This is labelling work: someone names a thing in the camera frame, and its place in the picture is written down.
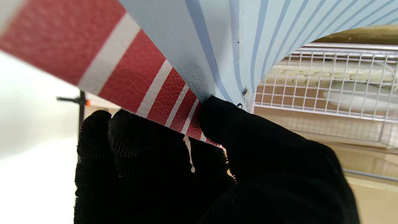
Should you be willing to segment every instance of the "metal grid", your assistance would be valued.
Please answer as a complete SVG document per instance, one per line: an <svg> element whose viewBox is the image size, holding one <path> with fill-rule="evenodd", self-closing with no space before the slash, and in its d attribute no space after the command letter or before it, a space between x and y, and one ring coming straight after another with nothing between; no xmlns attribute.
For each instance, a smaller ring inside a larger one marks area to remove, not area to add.
<svg viewBox="0 0 398 224"><path fill-rule="evenodd" d="M265 75L257 87L254 107L368 120L373 123L345 120L336 128L327 118L320 124L301 118L285 121L283 126L397 148L397 70L397 46L312 43Z"/></svg>

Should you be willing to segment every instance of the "light blue striped fabric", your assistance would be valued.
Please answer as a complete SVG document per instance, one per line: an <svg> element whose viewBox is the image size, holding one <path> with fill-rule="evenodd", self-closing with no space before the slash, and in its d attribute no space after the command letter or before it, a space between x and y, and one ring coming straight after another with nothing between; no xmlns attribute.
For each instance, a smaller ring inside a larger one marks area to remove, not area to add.
<svg viewBox="0 0 398 224"><path fill-rule="evenodd" d="M119 1L201 101L214 94L235 104L300 46L398 22L398 0Z"/></svg>

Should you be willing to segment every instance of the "white wall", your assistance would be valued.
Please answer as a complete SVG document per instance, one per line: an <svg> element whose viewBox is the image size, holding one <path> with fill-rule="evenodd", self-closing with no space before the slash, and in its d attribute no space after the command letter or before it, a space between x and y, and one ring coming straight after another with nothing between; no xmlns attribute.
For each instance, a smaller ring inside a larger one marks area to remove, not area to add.
<svg viewBox="0 0 398 224"><path fill-rule="evenodd" d="M72 223L76 87L0 52L0 223Z"/></svg>

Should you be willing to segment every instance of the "textured leather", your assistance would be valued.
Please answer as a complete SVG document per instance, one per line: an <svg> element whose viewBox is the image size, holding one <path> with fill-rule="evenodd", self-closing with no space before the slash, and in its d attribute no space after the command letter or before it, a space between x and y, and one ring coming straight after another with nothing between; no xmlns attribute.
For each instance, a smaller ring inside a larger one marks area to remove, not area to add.
<svg viewBox="0 0 398 224"><path fill-rule="evenodd" d="M123 36L113 31L125 14L117 0L29 0L2 31L0 49L77 85L108 37ZM191 90L183 91L186 84L177 71L170 71L160 90L150 89L165 60L140 30L109 78L100 83L98 95L133 113L148 103L148 119L179 132L188 120L187 134L200 139L200 104L189 117L197 98ZM152 92L157 94L155 101L144 101Z"/></svg>

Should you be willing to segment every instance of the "glove finger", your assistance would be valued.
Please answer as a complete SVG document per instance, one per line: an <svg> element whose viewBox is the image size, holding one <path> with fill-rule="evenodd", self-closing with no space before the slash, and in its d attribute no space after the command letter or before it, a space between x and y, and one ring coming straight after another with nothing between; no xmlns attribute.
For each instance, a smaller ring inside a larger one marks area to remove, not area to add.
<svg viewBox="0 0 398 224"><path fill-rule="evenodd" d="M126 110L118 111L109 122L123 220L159 206L161 160L154 139L154 125Z"/></svg>
<svg viewBox="0 0 398 224"><path fill-rule="evenodd" d="M109 223L114 220L116 175L107 141L111 115L96 111L81 126L76 166L74 223Z"/></svg>
<svg viewBox="0 0 398 224"><path fill-rule="evenodd" d="M183 137L125 110L111 119L108 138L119 175L121 204L130 215L188 198L183 183L191 175L191 164Z"/></svg>
<svg viewBox="0 0 398 224"><path fill-rule="evenodd" d="M211 96L199 113L204 135L226 148L228 165L236 180L246 181L265 172L291 166L297 148L307 140L267 119Z"/></svg>
<svg viewBox="0 0 398 224"><path fill-rule="evenodd" d="M235 184L228 175L229 169L224 150L189 137L192 164L195 167L196 198L193 203L205 211L222 193Z"/></svg>

